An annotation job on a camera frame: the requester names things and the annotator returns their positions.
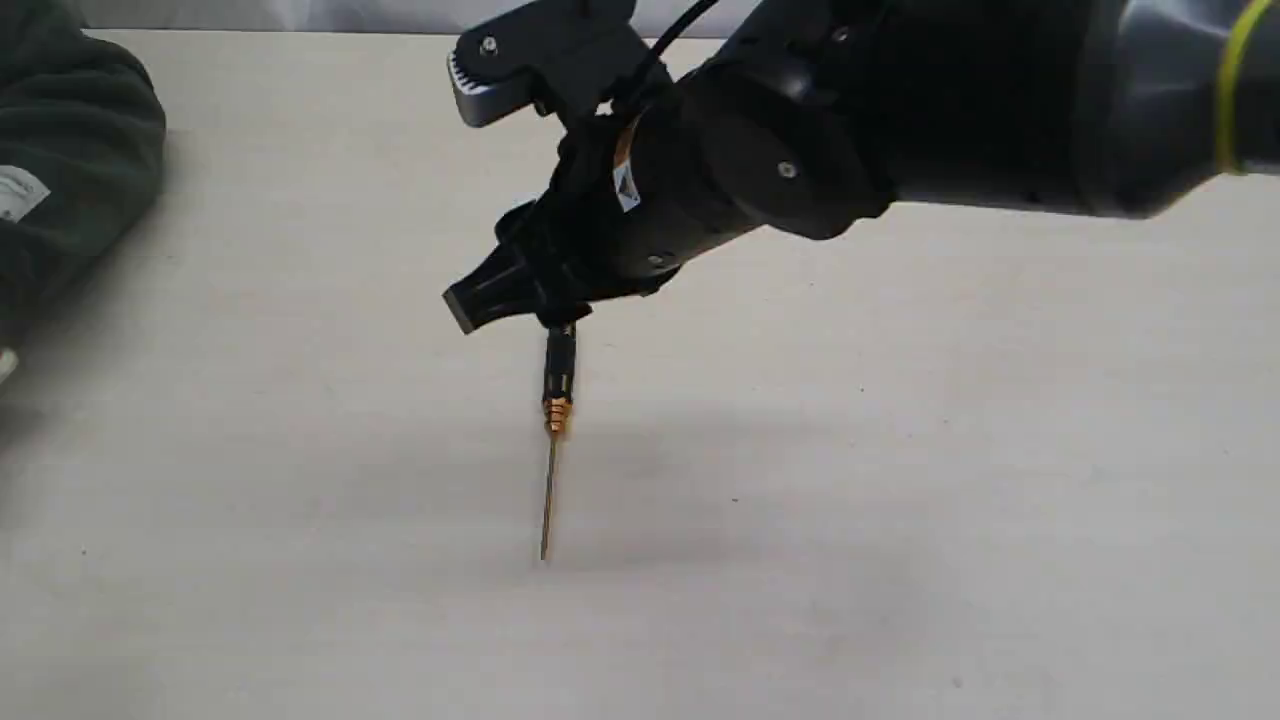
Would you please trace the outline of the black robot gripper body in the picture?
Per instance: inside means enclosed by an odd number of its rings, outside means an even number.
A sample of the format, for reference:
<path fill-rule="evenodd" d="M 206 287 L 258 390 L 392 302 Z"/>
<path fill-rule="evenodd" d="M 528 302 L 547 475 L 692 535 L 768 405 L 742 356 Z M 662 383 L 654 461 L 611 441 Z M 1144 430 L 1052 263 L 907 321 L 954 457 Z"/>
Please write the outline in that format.
<path fill-rule="evenodd" d="M 832 240 L 891 201 L 828 94 L 704 67 L 566 136 L 547 191 L 499 224 L 556 301 L 654 293 L 762 227 Z"/>

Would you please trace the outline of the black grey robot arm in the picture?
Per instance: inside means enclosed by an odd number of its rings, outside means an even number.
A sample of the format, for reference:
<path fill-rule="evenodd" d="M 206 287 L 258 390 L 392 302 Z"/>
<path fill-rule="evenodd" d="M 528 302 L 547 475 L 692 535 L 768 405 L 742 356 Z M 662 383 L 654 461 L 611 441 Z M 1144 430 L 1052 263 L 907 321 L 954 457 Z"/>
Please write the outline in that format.
<path fill-rule="evenodd" d="M 447 58 L 457 111 L 562 127 L 535 199 L 443 293 L 460 329 L 568 325 L 760 228 L 899 202 L 1146 219 L 1277 174 L 1275 1 L 759 1 L 682 76 L 632 1 L 527 1 Z"/>

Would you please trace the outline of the dark green sleeved forearm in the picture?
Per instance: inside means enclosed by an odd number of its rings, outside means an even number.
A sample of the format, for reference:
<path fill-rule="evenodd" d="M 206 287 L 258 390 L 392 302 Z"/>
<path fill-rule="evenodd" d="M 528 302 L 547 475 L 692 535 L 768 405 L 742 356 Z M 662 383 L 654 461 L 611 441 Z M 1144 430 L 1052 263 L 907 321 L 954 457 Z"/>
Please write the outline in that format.
<path fill-rule="evenodd" d="M 1 13 L 3 343 L 156 202 L 166 113 L 145 64 L 61 1 Z"/>

